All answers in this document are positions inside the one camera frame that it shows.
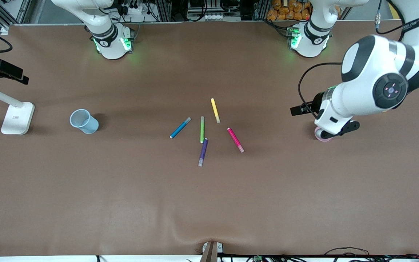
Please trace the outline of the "purple marker pen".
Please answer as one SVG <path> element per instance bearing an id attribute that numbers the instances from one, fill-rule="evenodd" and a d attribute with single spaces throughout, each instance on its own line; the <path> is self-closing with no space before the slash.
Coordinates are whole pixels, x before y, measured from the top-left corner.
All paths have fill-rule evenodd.
<path id="1" fill-rule="evenodd" d="M 206 150 L 207 150 L 207 146 L 208 146 L 208 138 L 205 138 L 203 140 L 203 144 L 202 144 L 202 148 L 201 148 L 201 152 L 200 152 L 200 156 L 199 156 L 199 163 L 198 166 L 202 167 L 203 163 L 204 163 L 204 159 L 205 159 L 205 154 L 206 154 Z"/>

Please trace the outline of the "orange packaged goods pile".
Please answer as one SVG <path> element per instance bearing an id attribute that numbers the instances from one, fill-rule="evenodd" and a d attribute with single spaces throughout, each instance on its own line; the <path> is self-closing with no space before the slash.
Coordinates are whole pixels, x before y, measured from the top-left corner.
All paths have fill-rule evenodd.
<path id="1" fill-rule="evenodd" d="M 271 0 L 266 20 L 309 20 L 312 4 L 309 0 Z"/>

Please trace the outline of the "light blue plastic cup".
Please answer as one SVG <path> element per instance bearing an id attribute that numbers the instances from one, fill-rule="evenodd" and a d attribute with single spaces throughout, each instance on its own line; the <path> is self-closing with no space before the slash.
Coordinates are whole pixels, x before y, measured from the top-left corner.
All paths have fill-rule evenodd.
<path id="1" fill-rule="evenodd" d="M 98 120 L 86 109 L 77 109 L 74 111 L 69 118 L 69 122 L 71 126 L 85 134 L 95 133 L 99 128 Z"/>

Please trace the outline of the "blue marker pen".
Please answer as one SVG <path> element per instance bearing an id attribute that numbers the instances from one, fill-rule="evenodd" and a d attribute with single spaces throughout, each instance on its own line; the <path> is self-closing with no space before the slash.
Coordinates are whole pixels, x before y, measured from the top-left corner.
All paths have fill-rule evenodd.
<path id="1" fill-rule="evenodd" d="M 170 134 L 169 138 L 173 139 L 179 134 L 180 131 L 191 121 L 191 117 L 186 118 L 174 131 Z"/>

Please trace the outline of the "yellow marker pen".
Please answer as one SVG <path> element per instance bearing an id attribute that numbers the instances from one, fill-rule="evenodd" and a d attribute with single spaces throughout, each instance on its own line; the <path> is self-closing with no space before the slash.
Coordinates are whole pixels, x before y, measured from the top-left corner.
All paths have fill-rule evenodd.
<path id="1" fill-rule="evenodd" d="M 220 124 L 221 123 L 220 116 L 219 116 L 218 108 L 217 108 L 216 101 L 214 98 L 211 98 L 211 105 L 212 105 L 213 113 L 215 115 L 215 120 L 218 124 Z"/>

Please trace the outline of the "metal table clamp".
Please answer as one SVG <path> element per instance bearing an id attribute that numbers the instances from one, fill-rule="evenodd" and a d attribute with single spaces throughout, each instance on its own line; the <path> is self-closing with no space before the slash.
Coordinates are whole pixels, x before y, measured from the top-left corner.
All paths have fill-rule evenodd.
<path id="1" fill-rule="evenodd" d="M 218 255 L 223 253 L 223 244 L 221 242 L 206 242 L 203 244 L 202 250 L 200 262 L 220 262 Z"/>

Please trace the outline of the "aluminium frame post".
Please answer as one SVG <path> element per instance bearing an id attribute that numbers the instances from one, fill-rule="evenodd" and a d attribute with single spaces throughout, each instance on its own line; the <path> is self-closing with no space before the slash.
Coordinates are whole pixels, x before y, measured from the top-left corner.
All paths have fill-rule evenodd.
<path id="1" fill-rule="evenodd" d="M 0 26 L 23 23 L 32 3 L 33 0 L 0 0 Z"/>

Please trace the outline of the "pink plastic cup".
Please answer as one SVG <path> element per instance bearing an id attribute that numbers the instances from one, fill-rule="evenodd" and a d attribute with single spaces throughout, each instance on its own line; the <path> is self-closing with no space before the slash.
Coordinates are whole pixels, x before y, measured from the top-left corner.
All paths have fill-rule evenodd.
<path id="1" fill-rule="evenodd" d="M 314 134 L 315 134 L 316 139 L 318 139 L 321 142 L 328 142 L 336 136 L 334 134 L 331 134 L 331 133 L 325 131 L 324 129 L 322 129 L 318 126 L 316 126 L 316 128 L 315 128 Z"/>

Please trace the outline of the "white desk lamp stand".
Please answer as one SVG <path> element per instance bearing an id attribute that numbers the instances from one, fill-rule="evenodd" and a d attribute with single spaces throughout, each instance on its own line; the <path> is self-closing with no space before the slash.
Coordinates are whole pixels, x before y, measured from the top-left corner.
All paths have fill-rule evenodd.
<path id="1" fill-rule="evenodd" d="M 35 105 L 31 102 L 21 102 L 0 92 L 0 101 L 9 106 L 2 123 L 1 133 L 5 135 L 24 135 L 28 132 Z"/>

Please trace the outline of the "white power strip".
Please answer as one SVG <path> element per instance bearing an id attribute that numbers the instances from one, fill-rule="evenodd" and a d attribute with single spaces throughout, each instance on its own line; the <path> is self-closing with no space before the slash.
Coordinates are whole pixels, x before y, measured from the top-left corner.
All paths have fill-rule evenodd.
<path id="1" fill-rule="evenodd" d="M 143 2 L 132 2 L 129 5 L 121 5 L 118 8 L 121 15 L 144 15 L 148 12 L 148 8 Z"/>

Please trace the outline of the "pink marker pen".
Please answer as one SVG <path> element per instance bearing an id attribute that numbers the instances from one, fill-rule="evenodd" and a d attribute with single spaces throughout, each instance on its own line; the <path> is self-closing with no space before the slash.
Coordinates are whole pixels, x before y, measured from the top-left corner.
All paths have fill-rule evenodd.
<path id="1" fill-rule="evenodd" d="M 237 146 L 237 148 L 239 149 L 240 153 L 245 152 L 242 144 L 240 143 L 239 139 L 237 138 L 236 134 L 234 133 L 234 131 L 228 127 L 227 128 L 228 134 L 231 136 L 231 139 L 233 140 L 233 142 L 235 143 L 235 145 Z"/>

